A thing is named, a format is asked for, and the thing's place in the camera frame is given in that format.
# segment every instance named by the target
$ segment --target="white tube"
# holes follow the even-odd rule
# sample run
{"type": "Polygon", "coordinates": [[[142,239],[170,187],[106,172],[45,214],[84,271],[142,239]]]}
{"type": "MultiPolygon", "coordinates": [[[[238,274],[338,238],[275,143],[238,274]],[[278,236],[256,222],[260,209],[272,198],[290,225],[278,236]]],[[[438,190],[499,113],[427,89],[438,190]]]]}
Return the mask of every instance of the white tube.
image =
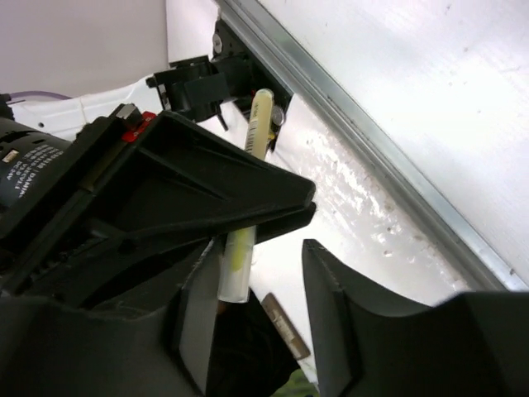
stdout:
{"type": "MultiPolygon", "coordinates": [[[[270,90],[257,91],[251,104],[245,150],[260,160],[266,156],[273,106],[274,94],[270,90]]],[[[228,234],[217,294],[219,300],[248,302],[254,244],[255,226],[228,234]]]]}

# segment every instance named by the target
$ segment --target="yellow tube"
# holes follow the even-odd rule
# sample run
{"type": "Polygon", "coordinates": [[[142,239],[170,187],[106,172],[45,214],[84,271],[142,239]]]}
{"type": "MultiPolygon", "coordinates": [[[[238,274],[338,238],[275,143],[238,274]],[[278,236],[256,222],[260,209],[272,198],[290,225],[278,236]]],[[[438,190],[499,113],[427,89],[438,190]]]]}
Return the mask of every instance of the yellow tube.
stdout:
{"type": "MultiPolygon", "coordinates": [[[[260,89],[251,104],[245,150],[260,160],[266,156],[274,94],[260,89]]],[[[228,234],[221,265],[218,298],[224,302],[248,302],[250,268],[255,244],[255,226],[228,234]]]]}

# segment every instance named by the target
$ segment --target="cable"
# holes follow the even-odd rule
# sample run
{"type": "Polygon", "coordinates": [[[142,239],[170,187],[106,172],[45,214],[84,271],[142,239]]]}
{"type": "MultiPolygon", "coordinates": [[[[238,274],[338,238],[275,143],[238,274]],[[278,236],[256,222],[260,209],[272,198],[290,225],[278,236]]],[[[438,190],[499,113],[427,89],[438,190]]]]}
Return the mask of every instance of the cable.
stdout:
{"type": "Polygon", "coordinates": [[[71,99],[71,97],[67,97],[62,93],[51,93],[50,91],[20,91],[18,93],[10,93],[9,95],[11,96],[12,101],[25,97],[46,97],[60,100],[71,99]]]}

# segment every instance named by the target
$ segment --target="gray wall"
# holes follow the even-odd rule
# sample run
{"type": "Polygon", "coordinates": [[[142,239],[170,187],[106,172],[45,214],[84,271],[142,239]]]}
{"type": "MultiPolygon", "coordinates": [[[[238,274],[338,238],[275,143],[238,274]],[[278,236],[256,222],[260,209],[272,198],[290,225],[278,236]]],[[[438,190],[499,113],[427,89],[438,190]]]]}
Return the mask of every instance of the gray wall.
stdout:
{"type": "Polygon", "coordinates": [[[78,96],[166,66],[164,0],[0,0],[0,92],[78,96]]]}

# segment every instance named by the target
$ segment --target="white wall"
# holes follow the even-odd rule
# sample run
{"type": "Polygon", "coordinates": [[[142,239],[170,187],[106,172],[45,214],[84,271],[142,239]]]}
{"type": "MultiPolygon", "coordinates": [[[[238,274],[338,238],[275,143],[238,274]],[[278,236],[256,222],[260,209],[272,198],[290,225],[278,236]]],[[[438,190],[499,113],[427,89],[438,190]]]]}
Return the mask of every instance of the white wall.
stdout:
{"type": "Polygon", "coordinates": [[[167,67],[164,0],[0,0],[0,91],[78,96],[167,67]]]}
{"type": "Polygon", "coordinates": [[[260,1],[529,282],[529,2],[260,1]]]}

